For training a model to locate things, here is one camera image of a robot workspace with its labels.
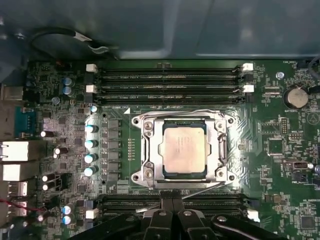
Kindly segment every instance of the cable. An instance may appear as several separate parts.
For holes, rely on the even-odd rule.
[[[198,194],[202,194],[202,193],[204,193],[204,192],[206,192],[206,191],[209,191],[209,190],[212,190],[212,189],[217,189],[217,188],[219,188],[219,187],[221,187],[221,186],[224,186],[224,185],[225,185],[225,182],[224,182],[224,181],[223,181],[223,182],[220,182],[220,183],[218,183],[217,185],[214,185],[214,186],[211,186],[211,187],[207,187],[207,188],[202,189],[202,190],[200,190],[200,191],[197,191],[197,192],[191,193],[191,194],[189,194],[189,195],[183,196],[183,197],[182,197],[182,200],[191,198],[191,197],[193,197],[193,196],[195,196],[195,195],[198,195]],[[136,209],[135,212],[136,212],[136,213],[143,213],[143,212],[146,212],[146,211],[148,211],[148,210],[151,210],[151,209],[154,209],[154,208],[157,208],[157,207],[159,207],[159,204],[157,204],[157,205],[152,205],[152,206],[149,206],[149,207],[139,208],[139,209]]]
[[[309,70],[309,73],[312,75],[312,77],[314,77],[315,79],[317,80],[320,80],[320,75],[313,70],[313,66],[314,64],[320,60],[320,55],[316,56],[314,59],[311,60],[311,62],[309,62],[308,64],[308,70]]]
[[[31,208],[31,207],[26,207],[26,206],[22,206],[22,205],[19,205],[17,203],[14,203],[12,201],[7,201],[7,200],[4,200],[2,198],[0,198],[0,203],[4,203],[4,204],[7,204],[7,205],[11,205],[11,206],[14,206],[16,208],[19,208],[19,209],[25,209],[27,211],[31,211],[31,212],[44,212],[45,209],[40,209],[40,208]]]
[[[51,54],[47,53],[44,50],[41,50],[40,48],[36,47],[34,42],[40,37],[46,36],[46,35],[53,35],[53,34],[59,34],[59,35],[65,35],[69,36],[72,38],[77,39],[78,41],[81,41],[89,47],[89,49],[97,54],[97,55],[102,55],[102,54],[108,54],[108,56],[112,56],[114,59],[117,60],[116,56],[114,54],[111,54],[109,50],[112,48],[111,46],[107,46],[105,44],[101,44],[96,40],[93,40],[77,31],[70,30],[67,28],[62,28],[62,27],[43,27],[43,28],[38,28],[35,30],[35,33],[29,37],[28,39],[28,45],[29,47],[39,53],[40,55],[55,60],[56,58],[53,57]]]

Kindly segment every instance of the cpu socket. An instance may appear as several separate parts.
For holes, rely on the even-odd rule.
[[[151,111],[132,119],[141,129],[141,170],[131,180],[149,189],[202,189],[235,175],[227,169],[227,128],[220,111]]]

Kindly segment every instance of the motherboard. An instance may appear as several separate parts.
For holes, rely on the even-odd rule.
[[[12,128],[46,153],[33,158],[32,184],[3,165],[9,188],[28,183],[23,200],[10,200],[36,208],[7,222],[66,240],[123,213],[142,216],[161,190],[206,190],[185,207],[320,239],[319,85],[302,60],[30,62],[21,99],[2,88],[1,107],[15,117],[0,134]]]

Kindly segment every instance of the blue serial port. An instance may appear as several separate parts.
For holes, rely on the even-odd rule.
[[[36,133],[36,112],[31,108],[15,107],[14,137],[34,136]]]

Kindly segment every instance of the red wire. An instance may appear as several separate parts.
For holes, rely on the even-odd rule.
[[[7,205],[11,205],[11,206],[14,206],[16,208],[25,209],[27,211],[32,211],[32,212],[43,212],[43,211],[45,211],[44,209],[41,209],[41,208],[26,207],[26,206],[22,206],[22,205],[14,203],[12,201],[7,201],[7,200],[1,199],[1,198],[0,198],[0,203],[5,203]]]

